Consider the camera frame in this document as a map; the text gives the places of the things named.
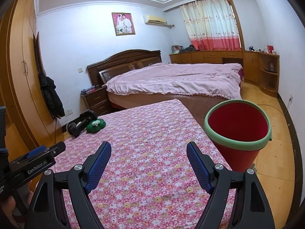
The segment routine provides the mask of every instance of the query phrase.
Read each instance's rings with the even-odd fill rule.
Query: green plush toy
[[[103,119],[91,121],[86,127],[87,132],[96,133],[106,126],[106,122]]]

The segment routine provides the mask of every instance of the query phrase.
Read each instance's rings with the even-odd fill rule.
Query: window frame
[[[232,6],[233,8],[233,13],[235,15],[235,20],[236,20],[236,24],[237,24],[237,30],[238,30],[238,34],[239,34],[239,39],[240,39],[240,44],[241,44],[241,49],[242,50],[246,50],[245,49],[245,42],[244,42],[244,37],[242,35],[242,27],[240,25],[240,21],[239,21],[239,18],[238,18],[238,14],[237,14],[237,11],[236,11],[236,8],[235,8],[235,5],[233,3],[233,0],[227,0],[228,3]]]

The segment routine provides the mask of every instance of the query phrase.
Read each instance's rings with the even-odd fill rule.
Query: curtain
[[[197,50],[241,50],[227,0],[199,0],[180,6],[186,30]]]

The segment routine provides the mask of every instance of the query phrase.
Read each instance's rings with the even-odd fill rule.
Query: corner shelf
[[[262,72],[264,72],[264,73],[268,73],[268,74],[271,74],[271,75],[276,75],[276,76],[278,76],[279,74],[277,73],[277,72],[270,72],[270,71],[266,71],[266,70],[264,70],[264,69],[260,69]]]
[[[266,71],[265,68],[269,68],[270,64],[274,65],[275,73]],[[267,95],[277,97],[279,90],[279,72],[280,63],[279,56],[273,54],[260,54],[259,55],[260,76],[259,87],[262,92]]]

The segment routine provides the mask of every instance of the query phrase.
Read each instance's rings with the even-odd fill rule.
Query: wooden headboard
[[[159,62],[161,62],[161,51],[127,50],[104,61],[88,65],[87,70],[92,84],[98,86],[133,68],[139,69]]]

